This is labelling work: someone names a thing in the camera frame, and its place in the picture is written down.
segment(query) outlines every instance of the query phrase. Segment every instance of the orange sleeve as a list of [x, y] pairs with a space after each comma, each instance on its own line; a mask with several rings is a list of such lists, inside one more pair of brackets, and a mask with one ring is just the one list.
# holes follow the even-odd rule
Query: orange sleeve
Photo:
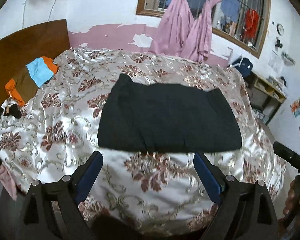
[[16, 90], [16, 82], [11, 78], [9, 82], [5, 85], [5, 90], [9, 96], [12, 96], [18, 102], [19, 106], [24, 106], [25, 102]]
[[46, 56], [42, 56], [44, 63], [48, 66], [48, 68], [53, 72], [55, 75], [58, 72], [58, 67], [54, 65], [52, 58], [48, 58]]

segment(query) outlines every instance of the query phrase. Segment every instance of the light blue cloth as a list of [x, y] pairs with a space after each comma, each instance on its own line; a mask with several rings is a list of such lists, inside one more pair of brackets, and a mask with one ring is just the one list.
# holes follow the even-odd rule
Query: light blue cloth
[[53, 72], [45, 64], [42, 57], [36, 58], [34, 61], [26, 65], [32, 80], [38, 87], [53, 77]]

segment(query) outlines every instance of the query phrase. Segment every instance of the dark blue bag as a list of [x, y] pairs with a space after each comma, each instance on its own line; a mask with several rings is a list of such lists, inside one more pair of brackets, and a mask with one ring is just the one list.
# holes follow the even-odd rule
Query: dark blue bag
[[246, 57], [239, 57], [237, 60], [232, 62], [228, 67], [234, 67], [241, 73], [242, 77], [247, 77], [250, 75], [253, 68], [253, 64]]

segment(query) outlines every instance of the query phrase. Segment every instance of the pink cloth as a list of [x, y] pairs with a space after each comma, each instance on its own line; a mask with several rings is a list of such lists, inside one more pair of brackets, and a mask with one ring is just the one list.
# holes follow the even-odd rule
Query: pink cloth
[[206, 0], [194, 20], [187, 0], [172, 0], [159, 24], [150, 52], [203, 62], [211, 48], [211, 8], [222, 0]]
[[16, 184], [9, 170], [3, 163], [0, 165], [0, 182], [9, 193], [10, 197], [13, 200], [17, 200]]

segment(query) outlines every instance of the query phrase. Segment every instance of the wooden headboard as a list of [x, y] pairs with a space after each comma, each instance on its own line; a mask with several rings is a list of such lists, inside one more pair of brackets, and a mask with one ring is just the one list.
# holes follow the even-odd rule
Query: wooden headboard
[[8, 98], [6, 83], [37, 57], [54, 59], [70, 49], [66, 20], [37, 24], [0, 40], [0, 106]]

